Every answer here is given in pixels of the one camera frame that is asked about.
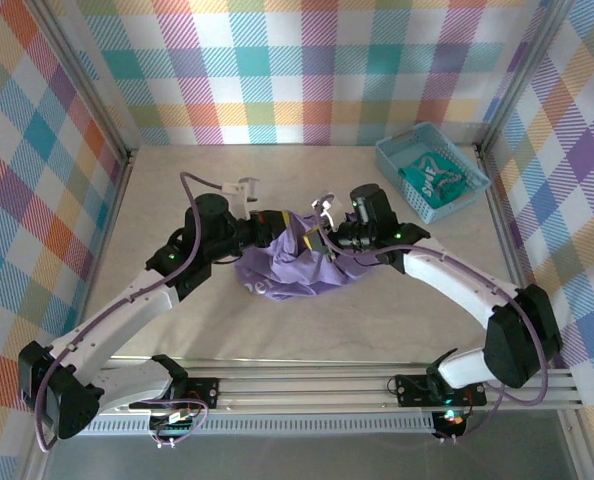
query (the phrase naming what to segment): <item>plaid backdrop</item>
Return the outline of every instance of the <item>plaid backdrop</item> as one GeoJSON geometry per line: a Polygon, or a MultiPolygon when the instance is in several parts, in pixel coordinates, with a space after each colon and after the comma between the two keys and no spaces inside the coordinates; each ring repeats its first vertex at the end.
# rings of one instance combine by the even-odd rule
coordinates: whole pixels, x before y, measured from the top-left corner
{"type": "Polygon", "coordinates": [[[82,63],[100,90],[114,83],[128,118],[104,92],[109,110],[156,145],[368,145],[417,121],[480,123],[549,3],[77,0],[74,25],[61,2],[82,63]]]}
{"type": "Polygon", "coordinates": [[[554,300],[594,431],[594,0],[573,6],[493,153],[523,270],[554,300]]]}
{"type": "Polygon", "coordinates": [[[22,0],[0,0],[0,480],[30,413],[17,354],[69,330],[120,164],[22,0]]]}

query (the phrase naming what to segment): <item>blue basket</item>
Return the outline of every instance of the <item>blue basket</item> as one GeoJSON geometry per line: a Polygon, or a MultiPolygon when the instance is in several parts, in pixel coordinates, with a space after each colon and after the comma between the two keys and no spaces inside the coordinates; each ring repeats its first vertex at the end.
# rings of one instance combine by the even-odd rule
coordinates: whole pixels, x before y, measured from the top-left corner
{"type": "Polygon", "coordinates": [[[479,199],[490,180],[477,165],[432,123],[417,124],[410,132],[377,142],[377,168],[397,188],[425,223],[432,223],[479,199]],[[432,208],[398,170],[407,167],[424,153],[436,152],[463,170],[467,186],[459,198],[440,208],[432,208]]]}

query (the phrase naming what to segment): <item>beige floor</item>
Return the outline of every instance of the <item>beige floor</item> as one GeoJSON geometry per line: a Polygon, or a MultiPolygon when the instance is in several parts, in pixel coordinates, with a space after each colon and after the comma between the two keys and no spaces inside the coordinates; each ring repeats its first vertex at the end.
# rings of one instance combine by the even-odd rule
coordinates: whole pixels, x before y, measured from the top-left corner
{"type": "MultiPolygon", "coordinates": [[[[465,149],[474,158],[472,149],[465,149]]],[[[117,295],[188,207],[178,174],[220,183],[261,180],[259,209],[306,213],[324,189],[351,211],[348,192],[369,182],[389,195],[400,221],[423,223],[374,166],[369,147],[144,147],[93,289],[88,312],[117,295]]],[[[207,191],[193,185],[198,195],[207,191]]],[[[427,227],[446,248],[503,280],[508,274],[485,198],[427,227]]],[[[469,315],[432,288],[380,267],[368,278],[316,298],[273,302],[251,295],[232,266],[140,331],[119,355],[186,358],[428,362],[452,347],[483,342],[469,315]]]]}

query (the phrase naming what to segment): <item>metal frame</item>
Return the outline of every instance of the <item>metal frame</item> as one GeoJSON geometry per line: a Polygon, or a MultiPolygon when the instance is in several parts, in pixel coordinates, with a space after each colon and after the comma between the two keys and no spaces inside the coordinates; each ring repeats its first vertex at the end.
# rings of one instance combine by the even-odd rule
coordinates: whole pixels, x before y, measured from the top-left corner
{"type": "MultiPolygon", "coordinates": [[[[482,151],[480,145],[475,146],[475,153],[477,154],[477,158],[479,160],[479,167],[484,171],[488,178],[492,178],[493,175],[490,169],[490,164],[487,161],[488,157],[486,153],[482,151]]],[[[502,254],[504,255],[504,260],[506,261],[506,266],[508,267],[510,281],[515,285],[525,287],[528,282],[523,270],[521,269],[519,256],[517,255],[517,249],[515,248],[512,240],[513,236],[510,232],[510,228],[508,227],[508,222],[502,208],[501,197],[499,196],[499,192],[496,188],[492,187],[486,190],[486,200],[488,201],[488,209],[490,210],[490,215],[493,219],[493,225],[495,226],[497,237],[499,238],[502,254]]]]}
{"type": "Polygon", "coordinates": [[[594,480],[594,441],[586,427],[583,410],[560,411],[559,421],[577,476],[594,480]]]}
{"type": "MultiPolygon", "coordinates": [[[[47,0],[27,0],[35,2],[46,2],[47,0]]],[[[124,141],[130,148],[139,148],[143,144],[143,139],[135,119],[131,115],[126,100],[124,99],[114,76],[110,71],[110,67],[106,63],[102,55],[99,45],[97,44],[89,26],[86,22],[84,14],[82,13],[77,0],[61,0],[62,8],[70,22],[73,29],[74,37],[82,45],[83,49],[88,54],[92,65],[95,67],[99,76],[100,89],[108,95],[108,100],[115,107],[117,114],[121,117],[123,122],[124,141]]]]}
{"type": "Polygon", "coordinates": [[[555,38],[559,27],[566,19],[574,2],[575,0],[551,0],[544,18],[537,27],[537,34],[527,48],[528,53],[517,67],[508,91],[490,120],[488,130],[481,142],[481,148],[484,152],[490,151],[499,137],[503,126],[510,118],[526,87],[530,84],[537,67],[539,67],[542,58],[546,54],[546,50],[555,38]]]}
{"type": "Polygon", "coordinates": [[[99,246],[99,252],[97,253],[97,256],[94,258],[92,263],[92,267],[90,270],[92,272],[90,276],[90,281],[86,285],[84,292],[84,300],[82,301],[82,309],[77,315],[75,325],[79,325],[85,320],[84,315],[86,313],[86,305],[88,305],[90,296],[92,295],[92,287],[97,281],[97,278],[99,277],[99,272],[101,271],[100,267],[102,262],[104,261],[106,251],[108,250],[108,244],[110,243],[113,230],[115,229],[115,223],[117,222],[117,217],[119,216],[119,210],[121,209],[121,205],[124,201],[124,196],[126,195],[128,181],[130,180],[130,176],[133,173],[136,156],[137,151],[132,151],[126,163],[122,166],[121,171],[119,172],[119,181],[117,182],[117,192],[115,193],[115,199],[113,200],[112,207],[110,208],[108,220],[106,222],[106,227],[104,228],[101,244],[99,246]]]}
{"type": "MultiPolygon", "coordinates": [[[[113,359],[113,367],[135,365],[144,359],[113,359]]],[[[386,389],[394,375],[425,375],[425,368],[409,363],[371,362],[274,362],[254,360],[175,359],[192,377],[220,379],[219,401],[211,413],[236,414],[313,414],[313,413],[384,413],[402,411],[444,411],[445,407],[401,408],[397,398],[386,389]]],[[[535,375],[521,389],[512,390],[522,399],[534,398],[541,385],[535,375]]],[[[497,393],[486,392],[488,405],[475,407],[489,410],[497,393]]],[[[549,389],[537,407],[543,410],[577,409],[581,398],[572,374],[567,369],[549,370],[549,389]]],[[[504,400],[503,410],[525,409],[504,400]]],[[[127,408],[119,413],[130,413],[127,408]]]]}
{"type": "Polygon", "coordinates": [[[41,31],[46,36],[48,43],[55,51],[59,63],[70,77],[75,90],[81,95],[82,100],[103,132],[112,150],[122,160],[128,162],[130,150],[124,144],[119,129],[106,110],[104,103],[97,94],[97,90],[90,77],[79,62],[77,53],[72,49],[68,37],[62,30],[59,20],[55,18],[52,10],[43,0],[27,0],[26,5],[35,17],[41,31]]]}

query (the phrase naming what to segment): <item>purple bag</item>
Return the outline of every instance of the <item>purple bag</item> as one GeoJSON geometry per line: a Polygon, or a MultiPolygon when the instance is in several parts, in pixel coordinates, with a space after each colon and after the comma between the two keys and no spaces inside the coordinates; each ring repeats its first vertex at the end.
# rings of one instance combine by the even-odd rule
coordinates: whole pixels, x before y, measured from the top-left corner
{"type": "MultiPolygon", "coordinates": [[[[316,225],[315,217],[292,212],[290,226],[268,248],[248,248],[235,263],[235,271],[251,293],[273,300],[310,297],[349,285],[372,267],[340,256],[331,262],[322,253],[306,247],[303,236],[316,225]]],[[[374,263],[374,258],[362,263],[374,263]]]]}

